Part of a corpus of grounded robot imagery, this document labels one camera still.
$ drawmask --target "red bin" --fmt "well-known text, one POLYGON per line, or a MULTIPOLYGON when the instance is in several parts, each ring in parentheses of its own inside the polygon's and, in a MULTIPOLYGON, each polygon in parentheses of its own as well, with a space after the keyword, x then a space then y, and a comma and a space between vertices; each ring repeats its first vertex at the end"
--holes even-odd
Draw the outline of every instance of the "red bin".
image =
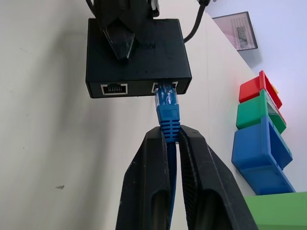
POLYGON ((246 102, 254 97, 258 97, 262 89, 265 89, 268 92, 278 109, 283 105, 263 70, 259 73, 258 77, 241 85, 239 96, 240 103, 246 102))

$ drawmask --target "framed board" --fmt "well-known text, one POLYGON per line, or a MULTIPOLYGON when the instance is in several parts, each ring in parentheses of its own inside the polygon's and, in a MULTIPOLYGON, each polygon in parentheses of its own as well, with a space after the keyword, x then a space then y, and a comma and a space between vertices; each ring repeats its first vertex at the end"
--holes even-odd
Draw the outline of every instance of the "framed board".
POLYGON ((257 49, 257 41, 248 12, 213 18, 237 51, 257 49))

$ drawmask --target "white table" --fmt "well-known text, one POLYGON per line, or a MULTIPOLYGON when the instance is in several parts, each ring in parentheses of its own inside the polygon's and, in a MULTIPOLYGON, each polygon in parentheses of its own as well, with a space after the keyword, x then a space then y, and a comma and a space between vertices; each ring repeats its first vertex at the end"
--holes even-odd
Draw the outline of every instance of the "white table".
MULTIPOLYGON (((160 1, 184 35, 198 3, 160 1)), ((124 173, 158 126, 153 97, 91 99, 85 86, 85 1, 0 3, 0 229, 115 229, 124 173)), ((231 163, 239 86, 255 75, 208 15, 186 45, 193 80, 179 96, 181 123, 231 163)), ((172 229, 187 229, 181 179, 172 229)))

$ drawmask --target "blue bin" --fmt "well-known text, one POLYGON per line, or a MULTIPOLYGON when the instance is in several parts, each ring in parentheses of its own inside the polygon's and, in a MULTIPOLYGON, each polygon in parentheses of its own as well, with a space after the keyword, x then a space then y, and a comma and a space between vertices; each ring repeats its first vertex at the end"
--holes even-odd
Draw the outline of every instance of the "blue bin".
POLYGON ((266 115, 261 123, 238 130, 232 163, 257 195, 295 192, 283 173, 292 154, 266 115))

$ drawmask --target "ethernet port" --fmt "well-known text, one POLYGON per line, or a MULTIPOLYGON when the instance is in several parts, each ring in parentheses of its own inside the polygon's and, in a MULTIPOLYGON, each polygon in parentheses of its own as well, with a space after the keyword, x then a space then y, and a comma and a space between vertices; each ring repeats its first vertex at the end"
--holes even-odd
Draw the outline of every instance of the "ethernet port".
MULTIPOLYGON (((152 93, 154 93, 155 89, 158 87, 158 83, 157 82, 154 82, 153 84, 153 87, 152 87, 152 93)), ((174 81, 172 82, 172 86, 173 88, 177 88, 177 85, 178 85, 178 81, 174 81)))
POLYGON ((128 94, 128 84, 105 84, 101 85, 103 95, 125 95, 128 94))

